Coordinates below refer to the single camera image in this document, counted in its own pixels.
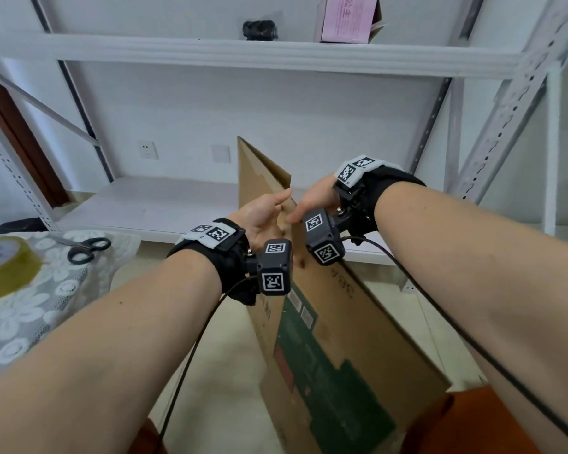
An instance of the forearm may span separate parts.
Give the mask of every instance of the forearm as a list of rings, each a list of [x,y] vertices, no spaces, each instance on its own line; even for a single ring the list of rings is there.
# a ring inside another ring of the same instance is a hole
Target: forearm
[[[375,215],[424,290],[568,418],[568,244],[410,183],[388,188]]]
[[[0,452],[125,451],[220,293],[187,250],[76,314],[1,377]]]

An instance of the person's left hand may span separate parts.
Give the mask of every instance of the person's left hand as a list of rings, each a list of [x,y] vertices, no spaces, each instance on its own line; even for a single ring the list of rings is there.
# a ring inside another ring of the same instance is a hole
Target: person's left hand
[[[259,252],[263,250],[265,241],[282,237],[277,219],[282,210],[281,204],[292,192],[289,188],[276,194],[264,194],[227,217],[246,229],[246,237],[252,251]]]

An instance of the lace tablecloth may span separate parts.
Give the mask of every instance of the lace tablecloth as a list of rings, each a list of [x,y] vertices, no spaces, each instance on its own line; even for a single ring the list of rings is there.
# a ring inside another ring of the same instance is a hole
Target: lace tablecloth
[[[109,292],[115,272],[132,259],[141,239],[132,234],[76,230],[52,232],[76,242],[107,237],[111,248],[96,252],[85,265],[67,260],[70,249],[48,237],[47,232],[18,232],[44,262],[27,286],[0,298],[0,374],[15,359],[42,341],[84,306]]]

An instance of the green printed label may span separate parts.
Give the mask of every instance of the green printed label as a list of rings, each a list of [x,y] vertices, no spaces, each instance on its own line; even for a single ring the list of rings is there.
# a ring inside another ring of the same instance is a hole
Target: green printed label
[[[274,356],[289,388],[299,390],[323,454],[368,454],[395,423],[349,360],[339,369],[333,366],[312,334],[316,321],[313,307],[293,285],[284,300]]]

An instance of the electrical outlet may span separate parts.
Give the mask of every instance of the electrical outlet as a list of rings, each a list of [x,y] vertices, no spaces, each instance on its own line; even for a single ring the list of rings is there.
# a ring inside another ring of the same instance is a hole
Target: electrical outlet
[[[226,144],[213,144],[211,146],[212,162],[219,164],[231,164],[231,153]]]
[[[147,142],[144,140],[137,140],[137,146],[139,147],[139,154],[141,159],[153,159],[158,160],[158,152],[156,151],[156,144],[154,142]]]

